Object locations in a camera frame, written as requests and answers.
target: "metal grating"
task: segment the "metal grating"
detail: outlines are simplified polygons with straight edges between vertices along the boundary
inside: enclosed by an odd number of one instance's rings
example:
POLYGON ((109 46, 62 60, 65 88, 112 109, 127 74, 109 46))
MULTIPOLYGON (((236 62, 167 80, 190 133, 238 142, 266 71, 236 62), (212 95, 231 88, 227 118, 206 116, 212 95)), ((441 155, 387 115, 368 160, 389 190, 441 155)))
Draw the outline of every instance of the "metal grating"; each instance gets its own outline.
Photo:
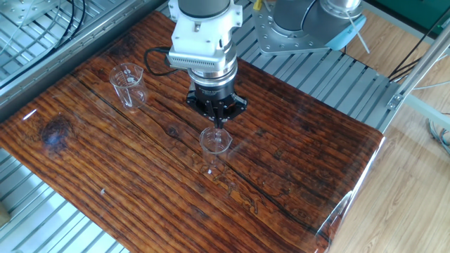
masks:
MULTIPOLYGON (((395 114, 386 105, 397 83, 340 51, 264 56, 257 44, 252 2, 237 3, 244 9, 243 25, 233 31, 238 57, 360 122, 386 130, 395 114)), ((161 12, 170 16, 167 3, 161 12)))
MULTIPOLYGON (((9 20, 4 13, 0 13, 0 96, 8 91, 7 84, 28 67, 44 57, 54 46, 58 45, 72 15, 72 4, 68 0, 52 0, 59 7, 28 25, 22 26, 16 33, 19 24, 9 20), (10 44, 5 47, 11 36, 10 44)), ((82 23, 82 30, 126 0, 86 0, 86 15, 82 23)), ((74 0, 75 18, 70 28, 70 34, 78 27, 82 16, 82 0, 74 0)))
MULTIPOLYGON (((95 7, 101 10, 99 2, 102 1, 96 1, 95 7)), ((233 31, 233 41, 243 60, 350 117, 380 131, 387 128, 394 112, 387 110, 385 105, 397 84, 389 83, 375 70, 337 51, 263 56, 251 20, 252 3, 239 0, 238 4, 244 7, 244 23, 233 31)), ((158 10, 169 16, 167 3, 158 10)), ((0 228, 2 253, 15 249, 26 253, 129 252, 1 149, 0 202, 12 216, 11 221, 0 228)))

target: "plastic cup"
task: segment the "plastic cup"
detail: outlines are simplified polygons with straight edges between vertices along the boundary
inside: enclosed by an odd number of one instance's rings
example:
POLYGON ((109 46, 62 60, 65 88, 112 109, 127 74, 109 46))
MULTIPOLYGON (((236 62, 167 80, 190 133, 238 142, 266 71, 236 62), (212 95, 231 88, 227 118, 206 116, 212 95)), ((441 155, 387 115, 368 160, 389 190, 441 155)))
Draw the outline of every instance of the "plastic cup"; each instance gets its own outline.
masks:
POLYGON ((233 138, 224 129, 208 127, 200 134, 200 145, 203 149, 203 159, 208 166, 217 167, 218 156, 225 153, 233 138))
POLYGON ((122 63, 111 70, 110 82, 128 110, 134 111, 147 102, 148 90, 142 76, 143 68, 133 63, 122 63))

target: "wooden floor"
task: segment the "wooden floor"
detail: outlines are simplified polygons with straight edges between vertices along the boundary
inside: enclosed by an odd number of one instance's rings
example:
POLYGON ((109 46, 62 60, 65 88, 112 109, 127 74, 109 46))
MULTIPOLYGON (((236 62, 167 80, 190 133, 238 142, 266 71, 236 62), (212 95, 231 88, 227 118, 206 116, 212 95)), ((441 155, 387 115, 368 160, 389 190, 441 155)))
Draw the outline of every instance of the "wooden floor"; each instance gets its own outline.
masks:
MULTIPOLYGON (((418 41, 366 12, 363 37, 348 54, 388 75, 418 41)), ((423 55, 422 45, 412 59, 423 55)), ((439 61, 419 86, 450 80, 450 57, 439 61)), ((413 91, 450 112, 450 85, 413 91)), ((330 252, 450 252, 450 156, 427 131, 424 116, 403 106, 385 132, 386 141, 347 214, 330 252)))

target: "robotic arm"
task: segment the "robotic arm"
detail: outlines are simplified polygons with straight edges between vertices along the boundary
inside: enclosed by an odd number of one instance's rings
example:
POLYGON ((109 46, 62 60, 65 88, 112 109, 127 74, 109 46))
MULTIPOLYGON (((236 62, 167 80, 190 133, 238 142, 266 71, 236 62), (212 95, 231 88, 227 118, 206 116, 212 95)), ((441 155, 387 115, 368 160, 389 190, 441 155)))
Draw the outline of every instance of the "robotic arm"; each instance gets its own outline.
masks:
MULTIPOLYGON (((167 59, 191 77, 186 102, 222 128, 248 104, 234 91, 238 64, 231 41, 232 29, 243 23, 243 8, 234 0, 169 0, 169 9, 176 27, 167 59)), ((253 14, 256 32, 263 34, 260 48, 268 55, 339 50, 366 20, 361 0, 278 0, 273 13, 262 11, 253 14)))
POLYGON ((170 0, 169 7, 176 27, 167 59, 191 77, 186 102, 222 128, 247 108, 234 91, 238 64, 231 41, 231 30, 243 22, 242 6, 232 0, 170 0))

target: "glossy wooden tabletop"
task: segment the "glossy wooden tabletop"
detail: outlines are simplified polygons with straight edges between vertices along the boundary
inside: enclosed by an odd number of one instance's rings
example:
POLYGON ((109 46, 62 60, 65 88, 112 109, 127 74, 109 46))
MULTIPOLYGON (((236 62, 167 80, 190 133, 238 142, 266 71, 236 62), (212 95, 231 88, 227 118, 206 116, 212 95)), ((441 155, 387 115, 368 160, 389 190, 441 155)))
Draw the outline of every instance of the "glossy wooden tabletop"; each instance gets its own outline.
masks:
MULTIPOLYGON (((0 146, 131 252, 323 252, 382 134, 240 60, 248 109, 205 169, 198 137, 212 122, 185 104, 185 72, 145 71, 137 112, 109 82, 173 29, 150 14, 0 125, 0 146)), ((162 56, 149 63, 167 70, 162 56)))

